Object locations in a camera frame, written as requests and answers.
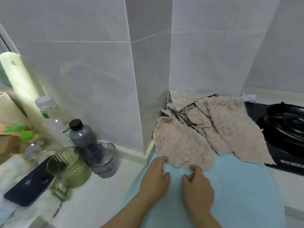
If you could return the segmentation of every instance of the smartphone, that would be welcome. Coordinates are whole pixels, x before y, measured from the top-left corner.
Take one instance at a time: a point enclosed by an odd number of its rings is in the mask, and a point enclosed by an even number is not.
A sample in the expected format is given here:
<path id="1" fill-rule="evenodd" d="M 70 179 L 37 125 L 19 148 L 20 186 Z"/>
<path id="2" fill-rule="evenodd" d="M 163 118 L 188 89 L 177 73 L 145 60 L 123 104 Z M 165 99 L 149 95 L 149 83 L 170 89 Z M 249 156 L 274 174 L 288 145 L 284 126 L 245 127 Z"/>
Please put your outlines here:
<path id="1" fill-rule="evenodd" d="M 54 177 L 46 171 L 48 157 L 10 188 L 4 198 L 21 207 L 29 207 L 49 187 Z"/>

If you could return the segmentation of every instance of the black stove burner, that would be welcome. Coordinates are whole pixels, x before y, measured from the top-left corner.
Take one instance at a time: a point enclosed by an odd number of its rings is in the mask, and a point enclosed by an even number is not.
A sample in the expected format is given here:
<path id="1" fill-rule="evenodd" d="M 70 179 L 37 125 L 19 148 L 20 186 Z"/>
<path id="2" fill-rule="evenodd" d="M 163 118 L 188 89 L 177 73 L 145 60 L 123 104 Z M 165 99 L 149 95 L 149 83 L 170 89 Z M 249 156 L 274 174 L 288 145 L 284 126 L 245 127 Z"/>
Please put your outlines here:
<path id="1" fill-rule="evenodd" d="M 285 103 L 245 103 L 248 115 L 263 129 L 272 168 L 304 176 L 304 108 Z"/>

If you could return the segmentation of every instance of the light blue cloth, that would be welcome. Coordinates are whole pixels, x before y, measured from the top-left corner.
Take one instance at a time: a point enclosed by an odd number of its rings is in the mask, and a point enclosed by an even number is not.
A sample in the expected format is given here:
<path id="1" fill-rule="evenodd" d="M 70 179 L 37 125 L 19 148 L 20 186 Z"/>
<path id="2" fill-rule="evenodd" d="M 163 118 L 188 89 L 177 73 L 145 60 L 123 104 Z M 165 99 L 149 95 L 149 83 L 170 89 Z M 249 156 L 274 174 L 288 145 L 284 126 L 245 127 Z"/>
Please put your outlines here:
<path id="1" fill-rule="evenodd" d="M 158 157 L 154 151 L 148 165 Z M 127 191 L 123 208 L 139 191 L 148 165 L 139 173 Z M 183 201 L 181 177 L 188 169 L 164 164 L 170 172 L 170 184 L 164 195 L 146 214 L 144 228 L 194 227 Z M 215 191 L 211 214 L 223 228 L 285 228 L 284 205 L 276 184 L 263 164 L 239 160 L 233 154 L 215 155 L 212 170 L 204 172 Z"/>

